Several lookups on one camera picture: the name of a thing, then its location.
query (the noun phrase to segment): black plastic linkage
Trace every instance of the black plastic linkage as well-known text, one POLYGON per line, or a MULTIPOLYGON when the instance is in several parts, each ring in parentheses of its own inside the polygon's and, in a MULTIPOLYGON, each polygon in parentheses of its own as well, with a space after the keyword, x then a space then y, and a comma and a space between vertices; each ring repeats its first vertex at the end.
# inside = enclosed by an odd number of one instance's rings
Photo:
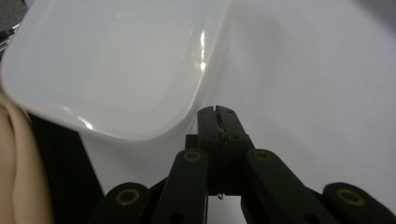
POLYGON ((246 174, 271 223, 339 223, 273 152, 250 150, 246 174))
POLYGON ((241 197, 241 209, 247 224, 271 223, 254 189, 247 190, 241 197))
POLYGON ((223 192, 226 195, 241 195, 247 182, 243 172, 245 154, 255 147, 233 110, 218 105, 216 115, 223 139, 223 192))
POLYGON ((355 186, 345 183, 327 185, 323 190, 323 198, 332 213, 344 223, 396 223, 396 216, 387 207, 355 186))
POLYGON ((202 150, 177 154, 151 224, 206 223, 207 167, 202 150))
POLYGON ((149 190, 143 185, 118 185, 96 206, 89 223, 139 224, 148 202, 149 190))
POLYGON ((208 172, 209 195, 222 193, 224 177, 222 167, 224 160, 221 147, 221 135, 213 106, 201 109, 197 114, 198 146, 210 158, 208 172))

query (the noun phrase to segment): brass screw insert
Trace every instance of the brass screw insert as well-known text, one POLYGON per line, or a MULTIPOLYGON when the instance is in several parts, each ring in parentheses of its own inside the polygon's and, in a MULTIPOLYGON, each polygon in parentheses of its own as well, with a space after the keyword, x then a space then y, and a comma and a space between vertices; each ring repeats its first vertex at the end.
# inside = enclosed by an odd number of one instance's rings
POLYGON ((116 196, 116 203, 120 206, 128 206, 137 202, 140 194, 137 189, 124 189, 116 196))
POLYGON ((201 154, 196 151, 189 151, 184 154, 184 159, 186 159, 186 161, 198 161, 201 159, 201 154))
POLYGON ((364 205, 364 199, 355 191, 350 189, 339 189, 337 190, 337 196, 344 201, 354 206, 364 205))
POLYGON ((266 151, 256 151, 254 157, 259 161, 269 161, 271 160, 271 154, 266 151))

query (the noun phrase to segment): tan cloth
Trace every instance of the tan cloth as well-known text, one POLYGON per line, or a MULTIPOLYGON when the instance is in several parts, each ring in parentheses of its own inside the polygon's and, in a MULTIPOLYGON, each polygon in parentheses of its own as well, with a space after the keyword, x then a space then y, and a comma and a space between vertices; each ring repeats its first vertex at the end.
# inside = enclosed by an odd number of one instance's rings
POLYGON ((0 224, 53 223, 45 172, 23 113, 0 93, 0 224))

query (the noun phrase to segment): white bowl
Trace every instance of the white bowl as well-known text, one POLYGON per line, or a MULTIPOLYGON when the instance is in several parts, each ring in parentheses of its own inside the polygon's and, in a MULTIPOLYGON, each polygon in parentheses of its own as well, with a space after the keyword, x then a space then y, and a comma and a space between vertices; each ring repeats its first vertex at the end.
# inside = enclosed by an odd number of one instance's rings
POLYGON ((36 0, 2 61, 7 95, 73 130, 184 130, 215 80, 231 0, 36 0))

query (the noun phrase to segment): black strip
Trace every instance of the black strip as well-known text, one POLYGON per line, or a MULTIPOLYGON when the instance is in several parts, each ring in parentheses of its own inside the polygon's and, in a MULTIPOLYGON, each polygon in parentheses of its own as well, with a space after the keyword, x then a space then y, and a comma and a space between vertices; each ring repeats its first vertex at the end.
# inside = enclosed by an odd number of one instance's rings
POLYGON ((30 118, 48 175, 55 223, 87 223, 104 194, 78 133, 30 118))

